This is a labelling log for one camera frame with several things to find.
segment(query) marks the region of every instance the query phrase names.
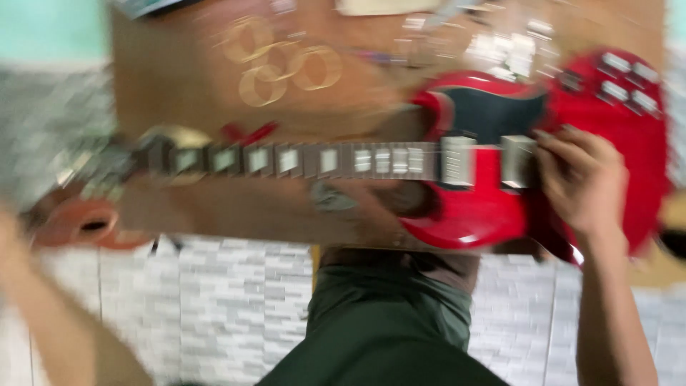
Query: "guitar neck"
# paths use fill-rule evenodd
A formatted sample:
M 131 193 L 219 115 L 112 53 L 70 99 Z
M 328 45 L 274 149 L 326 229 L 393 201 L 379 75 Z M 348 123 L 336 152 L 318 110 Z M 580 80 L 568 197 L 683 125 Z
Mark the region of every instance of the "guitar neck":
M 133 159 L 137 170 L 165 176 L 435 181 L 437 154 L 438 145 L 431 142 L 176 148 L 169 141 L 153 141 L 135 150 Z

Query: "fretboard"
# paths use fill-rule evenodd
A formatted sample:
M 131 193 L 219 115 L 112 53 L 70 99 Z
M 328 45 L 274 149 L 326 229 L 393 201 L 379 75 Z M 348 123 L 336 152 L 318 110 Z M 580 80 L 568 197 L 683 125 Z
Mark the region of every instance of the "fretboard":
M 431 142 L 209 145 L 176 148 L 153 141 L 133 152 L 136 169 L 178 176 L 435 181 L 438 144 Z

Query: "electric guitar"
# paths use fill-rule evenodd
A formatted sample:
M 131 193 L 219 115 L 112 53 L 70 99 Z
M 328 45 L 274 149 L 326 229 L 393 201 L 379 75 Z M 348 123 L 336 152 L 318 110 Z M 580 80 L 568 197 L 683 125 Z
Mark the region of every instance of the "electric guitar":
M 635 55 L 601 49 L 576 58 L 553 80 L 533 85 L 478 71 L 448 73 L 412 102 L 435 117 L 424 141 L 177 148 L 158 135 L 129 149 L 84 140 L 67 174 L 110 179 L 111 185 L 137 172 L 424 181 L 437 198 L 433 210 L 422 218 L 399 219 L 419 240 L 468 249 L 528 236 L 555 256 L 581 264 L 572 233 L 551 210 L 530 167 L 536 145 L 531 130 L 571 124 L 607 138 L 624 156 L 630 172 L 624 216 L 630 248 L 655 228 L 668 189 L 665 117 L 658 74 Z

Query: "guitar body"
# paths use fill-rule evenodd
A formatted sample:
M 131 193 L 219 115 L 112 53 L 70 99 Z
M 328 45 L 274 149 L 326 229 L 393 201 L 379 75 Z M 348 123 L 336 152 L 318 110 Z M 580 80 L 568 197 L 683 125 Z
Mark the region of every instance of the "guitar body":
M 607 65 L 605 58 L 622 69 Z M 631 69 L 624 71 L 623 65 Z M 531 237 L 555 256 L 581 264 L 573 234 L 541 190 L 513 189 L 501 178 L 501 137 L 528 135 L 532 128 L 554 132 L 571 124 L 608 139 L 623 154 L 630 175 L 624 233 L 635 251 L 655 229 L 669 188 L 665 116 L 655 75 L 635 55 L 601 49 L 575 59 L 547 84 L 514 84 L 475 71 L 449 73 L 433 82 L 413 100 L 435 117 L 426 140 L 475 139 L 466 149 L 473 162 L 465 165 L 472 168 L 473 183 L 428 183 L 438 198 L 434 210 L 424 218 L 401 218 L 403 226 L 418 239 L 447 249 Z M 634 97 L 642 98 L 640 104 Z

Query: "person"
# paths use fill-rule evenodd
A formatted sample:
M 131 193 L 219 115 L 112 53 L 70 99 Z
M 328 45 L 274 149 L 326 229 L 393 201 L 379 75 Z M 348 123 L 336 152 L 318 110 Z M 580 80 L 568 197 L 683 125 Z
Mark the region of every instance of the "person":
M 579 384 L 657 385 L 626 281 L 622 157 L 574 129 L 538 142 L 543 189 L 585 257 Z M 32 331 L 52 385 L 152 385 L 131 351 L 41 271 L 21 234 L 2 213 L 0 288 Z M 478 265 L 473 253 L 327 252 L 304 341 L 259 385 L 505 385 L 466 353 Z

